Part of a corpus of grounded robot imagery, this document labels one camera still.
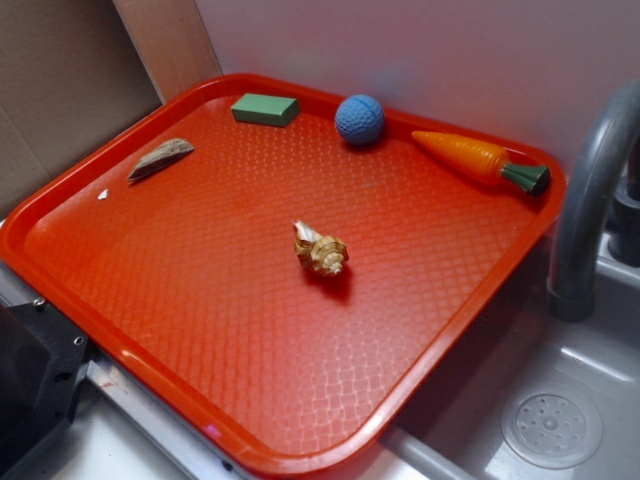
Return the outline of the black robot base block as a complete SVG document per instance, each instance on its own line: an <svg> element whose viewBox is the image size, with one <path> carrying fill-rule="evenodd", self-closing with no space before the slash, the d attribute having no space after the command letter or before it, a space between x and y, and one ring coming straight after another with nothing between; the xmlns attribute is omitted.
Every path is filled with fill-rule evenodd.
<svg viewBox="0 0 640 480"><path fill-rule="evenodd" d="M1 476L72 423L89 339L46 300L1 308Z"/></svg>

